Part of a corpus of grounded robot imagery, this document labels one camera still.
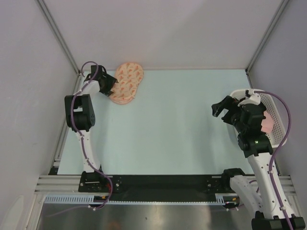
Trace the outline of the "pink patterned laundry bag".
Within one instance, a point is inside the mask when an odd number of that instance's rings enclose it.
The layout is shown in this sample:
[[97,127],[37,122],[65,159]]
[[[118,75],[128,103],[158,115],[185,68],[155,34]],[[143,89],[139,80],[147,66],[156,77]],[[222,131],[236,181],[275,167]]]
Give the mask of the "pink patterned laundry bag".
[[135,98],[144,70],[138,63],[126,62],[116,69],[114,77],[118,82],[114,84],[109,98],[116,104],[124,105]]

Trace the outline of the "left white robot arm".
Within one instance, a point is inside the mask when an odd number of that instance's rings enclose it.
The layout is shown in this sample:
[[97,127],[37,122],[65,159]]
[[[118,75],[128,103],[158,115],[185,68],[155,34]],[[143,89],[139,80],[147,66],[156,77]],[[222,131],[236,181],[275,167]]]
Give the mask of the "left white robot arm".
[[101,163],[91,142],[91,128],[96,122],[92,99],[99,93],[111,96],[118,80],[108,74],[104,66],[94,61],[85,62],[82,68],[87,64],[91,64],[91,72],[85,75],[81,70],[82,76],[85,77],[81,88],[64,98],[66,123],[76,134],[81,146],[83,171],[103,174]]

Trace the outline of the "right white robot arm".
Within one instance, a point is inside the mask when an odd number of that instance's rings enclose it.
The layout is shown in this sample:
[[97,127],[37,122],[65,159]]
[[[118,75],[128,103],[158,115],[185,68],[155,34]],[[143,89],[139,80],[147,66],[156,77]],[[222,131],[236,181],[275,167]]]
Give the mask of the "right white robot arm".
[[213,116],[228,110],[222,120],[238,132],[238,145],[249,162],[259,188],[257,193],[241,169],[224,170],[221,186],[235,192],[252,216],[254,230],[303,230],[306,223],[293,211],[284,194],[269,138],[262,131],[265,107],[260,100],[239,101],[226,96],[212,105]]

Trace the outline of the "pink garment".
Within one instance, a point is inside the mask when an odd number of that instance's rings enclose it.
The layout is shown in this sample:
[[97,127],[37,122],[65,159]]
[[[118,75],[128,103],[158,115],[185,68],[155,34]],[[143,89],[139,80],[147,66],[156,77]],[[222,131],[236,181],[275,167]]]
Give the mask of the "pink garment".
[[264,111],[263,115],[265,118],[261,122],[261,131],[269,134],[273,131],[274,120],[267,111]]

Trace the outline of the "white plastic basket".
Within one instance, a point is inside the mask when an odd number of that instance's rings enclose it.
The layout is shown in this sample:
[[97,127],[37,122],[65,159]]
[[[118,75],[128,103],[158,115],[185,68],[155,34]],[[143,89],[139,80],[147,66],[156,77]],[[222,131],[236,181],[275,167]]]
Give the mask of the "white plastic basket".
[[[239,89],[232,91],[230,93],[230,96],[240,101],[241,99],[245,99],[246,90],[250,89]],[[279,146],[282,139],[284,138],[286,134],[286,129],[283,125],[282,119],[272,96],[266,93],[258,94],[260,95],[260,101],[264,104],[267,113],[270,114],[273,120],[272,131],[270,133],[266,133],[266,136],[270,140],[271,146],[275,149]]]

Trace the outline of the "left aluminium corner post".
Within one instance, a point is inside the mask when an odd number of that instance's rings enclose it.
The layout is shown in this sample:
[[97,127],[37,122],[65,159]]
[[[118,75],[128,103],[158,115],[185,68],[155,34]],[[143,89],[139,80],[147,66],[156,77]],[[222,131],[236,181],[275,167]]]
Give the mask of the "left aluminium corner post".
[[78,75],[80,73],[80,70],[78,68],[78,65],[50,11],[48,8],[46,2],[44,0],[35,0],[35,3],[39,7],[43,17],[45,18],[52,34],[54,35],[58,45],[60,46],[62,52],[64,53],[64,56],[68,60],[70,66],[72,67],[73,71]]

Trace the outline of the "aluminium corner post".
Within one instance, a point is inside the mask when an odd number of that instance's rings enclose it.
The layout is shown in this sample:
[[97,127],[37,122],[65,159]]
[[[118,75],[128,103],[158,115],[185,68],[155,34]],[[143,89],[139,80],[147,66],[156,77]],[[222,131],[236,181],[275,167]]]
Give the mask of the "aluminium corner post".
[[64,53],[64,56],[68,60],[70,66],[72,67],[73,71],[78,75],[80,73],[80,70],[78,68],[78,65],[50,11],[48,8],[46,2],[44,0],[35,0],[35,3],[39,7],[43,17],[45,18],[52,34],[54,35],[58,45],[60,46],[62,52]]
[[264,35],[262,36],[260,43],[258,44],[255,52],[253,53],[250,61],[247,64],[247,67],[245,68],[245,72],[248,75],[251,71],[251,69],[253,68],[255,62],[257,61],[259,55],[261,54],[261,52],[263,51],[267,41],[269,40],[274,28],[276,27],[277,23],[279,22],[279,19],[281,18],[281,16],[283,15],[283,12],[285,11],[286,7],[288,6],[288,4],[290,3],[290,0],[282,0],[276,10],[276,12],[274,13],[267,29],[265,30]]

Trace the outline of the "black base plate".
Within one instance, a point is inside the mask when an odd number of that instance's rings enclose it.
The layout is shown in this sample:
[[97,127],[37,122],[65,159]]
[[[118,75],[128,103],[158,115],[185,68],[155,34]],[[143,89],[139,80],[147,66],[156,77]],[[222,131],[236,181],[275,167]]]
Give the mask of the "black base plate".
[[80,193],[108,193],[111,201],[212,202],[216,194],[232,194],[222,175],[110,175],[83,172]]

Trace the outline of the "right aluminium corner post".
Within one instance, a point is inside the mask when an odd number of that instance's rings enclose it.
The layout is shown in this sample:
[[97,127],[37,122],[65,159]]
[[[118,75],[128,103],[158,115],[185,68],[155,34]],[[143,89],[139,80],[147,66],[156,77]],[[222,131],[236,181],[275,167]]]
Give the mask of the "right aluminium corner post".
[[281,18],[281,16],[283,15],[283,12],[285,11],[286,7],[288,6],[288,4],[290,3],[290,0],[282,0],[276,10],[276,12],[274,13],[267,29],[265,30],[264,35],[262,36],[260,43],[258,44],[255,52],[253,53],[250,61],[247,64],[247,67],[245,68],[245,72],[248,75],[251,71],[251,69],[253,68],[255,62],[257,61],[259,55],[261,54],[261,52],[263,51],[267,41],[269,40],[274,28],[276,27],[277,23],[279,22],[279,19]]

